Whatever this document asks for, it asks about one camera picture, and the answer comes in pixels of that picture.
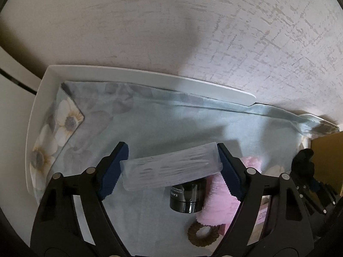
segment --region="screw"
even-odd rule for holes
[[[95,172],[95,168],[94,167],[88,167],[86,170],[87,174],[93,174]]]
[[[256,174],[256,170],[255,170],[254,168],[251,168],[251,167],[249,167],[249,168],[247,169],[247,172],[248,172],[248,174],[250,174],[250,175]]]
[[[61,173],[57,172],[53,175],[53,179],[58,179],[61,175],[62,175]]]
[[[289,175],[287,173],[283,173],[281,177],[286,180],[289,179]]]

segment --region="brown box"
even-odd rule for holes
[[[312,140],[314,178],[343,196],[343,131]]]

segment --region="pink fluffy cloth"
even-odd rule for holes
[[[246,167],[253,167],[261,172],[262,160],[259,157],[243,157]],[[197,213],[197,221],[202,225],[230,225],[240,202],[232,196],[221,173],[206,178],[206,197],[202,210]]]

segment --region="textured wall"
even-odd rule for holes
[[[343,122],[336,0],[9,0],[0,45],[50,64],[178,74]]]

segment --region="brown hair tie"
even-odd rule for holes
[[[207,225],[202,225],[198,221],[195,221],[189,228],[187,232],[187,236],[189,241],[198,247],[205,247],[210,244],[213,244],[219,238],[219,225],[218,226],[209,226],[211,228],[208,235],[204,238],[198,238],[197,232]]]

